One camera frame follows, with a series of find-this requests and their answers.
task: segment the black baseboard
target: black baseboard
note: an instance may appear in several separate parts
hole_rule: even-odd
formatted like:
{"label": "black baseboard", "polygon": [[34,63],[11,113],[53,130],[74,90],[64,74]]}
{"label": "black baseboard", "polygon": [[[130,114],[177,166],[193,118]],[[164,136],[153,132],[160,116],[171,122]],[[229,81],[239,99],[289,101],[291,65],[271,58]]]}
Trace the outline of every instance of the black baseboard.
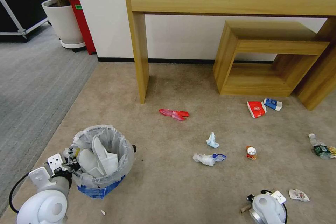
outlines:
{"label": "black baseboard", "polygon": [[[134,58],[98,58],[99,62],[134,62]],[[148,59],[149,63],[172,63],[172,64],[204,64],[213,65],[212,59]],[[234,61],[235,63],[259,63],[270,64],[272,61]]]}

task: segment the white wall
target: white wall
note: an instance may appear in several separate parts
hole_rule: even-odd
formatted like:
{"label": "white wall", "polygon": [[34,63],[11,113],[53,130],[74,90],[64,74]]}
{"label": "white wall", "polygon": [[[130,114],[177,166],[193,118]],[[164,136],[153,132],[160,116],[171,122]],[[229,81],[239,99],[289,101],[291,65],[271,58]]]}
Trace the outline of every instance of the white wall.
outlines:
{"label": "white wall", "polygon": [[[80,1],[98,57],[132,58],[125,0]],[[315,32],[325,21],[293,19]],[[222,16],[147,15],[148,57],[212,60],[216,56],[224,21]],[[274,55],[240,55],[237,59],[273,60]]]}

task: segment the white flower pot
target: white flower pot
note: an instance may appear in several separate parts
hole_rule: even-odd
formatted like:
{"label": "white flower pot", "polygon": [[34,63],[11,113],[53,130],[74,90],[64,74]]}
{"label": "white flower pot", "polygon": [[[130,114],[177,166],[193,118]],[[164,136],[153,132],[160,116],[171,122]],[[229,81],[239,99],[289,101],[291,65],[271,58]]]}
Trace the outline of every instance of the white flower pot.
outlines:
{"label": "white flower pot", "polygon": [[79,48],[85,46],[81,31],[71,6],[51,7],[56,0],[42,3],[56,35],[61,39],[61,44],[66,48]]}

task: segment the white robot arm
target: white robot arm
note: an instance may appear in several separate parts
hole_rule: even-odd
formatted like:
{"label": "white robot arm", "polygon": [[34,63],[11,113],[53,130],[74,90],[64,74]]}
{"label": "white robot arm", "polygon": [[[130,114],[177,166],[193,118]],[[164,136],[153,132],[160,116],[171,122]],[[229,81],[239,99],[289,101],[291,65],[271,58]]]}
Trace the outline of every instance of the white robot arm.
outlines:
{"label": "white robot arm", "polygon": [[49,157],[43,166],[29,172],[38,193],[28,199],[19,211],[11,203],[15,187],[9,196],[10,207],[18,213],[17,224],[65,224],[72,170],[58,153]]}
{"label": "white robot arm", "polygon": [[286,198],[279,191],[262,190],[256,197],[249,195],[247,200],[252,203],[249,211],[256,224],[287,223]]}

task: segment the plastic bottle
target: plastic bottle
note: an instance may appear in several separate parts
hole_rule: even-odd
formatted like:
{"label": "plastic bottle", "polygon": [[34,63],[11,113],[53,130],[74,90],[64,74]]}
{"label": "plastic bottle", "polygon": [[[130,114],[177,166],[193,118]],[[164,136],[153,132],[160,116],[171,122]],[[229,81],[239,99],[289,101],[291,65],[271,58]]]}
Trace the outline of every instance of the plastic bottle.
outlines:
{"label": "plastic bottle", "polygon": [[310,143],[314,149],[314,152],[317,156],[319,156],[322,159],[329,159],[332,157],[330,151],[328,150],[328,147],[325,143],[319,141],[316,139],[316,135],[311,133],[308,135],[310,139]]}

